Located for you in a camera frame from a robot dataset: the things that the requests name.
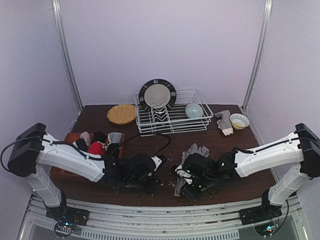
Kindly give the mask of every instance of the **white bowl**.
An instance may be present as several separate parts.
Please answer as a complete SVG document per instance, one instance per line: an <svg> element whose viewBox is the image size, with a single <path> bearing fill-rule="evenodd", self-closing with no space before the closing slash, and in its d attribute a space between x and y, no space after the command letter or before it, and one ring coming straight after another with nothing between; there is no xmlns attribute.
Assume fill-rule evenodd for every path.
<svg viewBox="0 0 320 240"><path fill-rule="evenodd" d="M201 118L204 115L204 110L199 104L189 103L185 107L185 114L190 119Z"/></svg>
<svg viewBox="0 0 320 240"><path fill-rule="evenodd" d="M234 113L230 116L230 121L234 129L242 130L249 126L249 119L240 113Z"/></svg>

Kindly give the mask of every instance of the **dish rack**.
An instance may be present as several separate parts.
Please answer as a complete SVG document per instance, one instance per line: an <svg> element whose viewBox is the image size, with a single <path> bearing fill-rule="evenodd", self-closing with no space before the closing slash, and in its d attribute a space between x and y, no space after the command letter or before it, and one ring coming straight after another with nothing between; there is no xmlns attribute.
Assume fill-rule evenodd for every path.
<svg viewBox="0 0 320 240"><path fill-rule="evenodd" d="M172 108L167 108L165 102L151 103L151 111L144 110L139 104L139 94L134 95L136 107L136 124L142 136L155 133L175 134L207 130L207 126L214 116L208 104L197 89L176 91L176 101ZM198 104L203 109L203 116L188 118L186 106L190 103Z"/></svg>

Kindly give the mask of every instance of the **scalloped yellow plate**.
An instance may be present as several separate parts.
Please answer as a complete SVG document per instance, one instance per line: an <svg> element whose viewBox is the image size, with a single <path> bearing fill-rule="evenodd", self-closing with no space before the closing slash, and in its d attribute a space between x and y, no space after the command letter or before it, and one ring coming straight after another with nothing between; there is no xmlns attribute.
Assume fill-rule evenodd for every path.
<svg viewBox="0 0 320 240"><path fill-rule="evenodd" d="M136 107L131 104L117 105L108 111L106 117L116 125L129 124L136 119Z"/></svg>

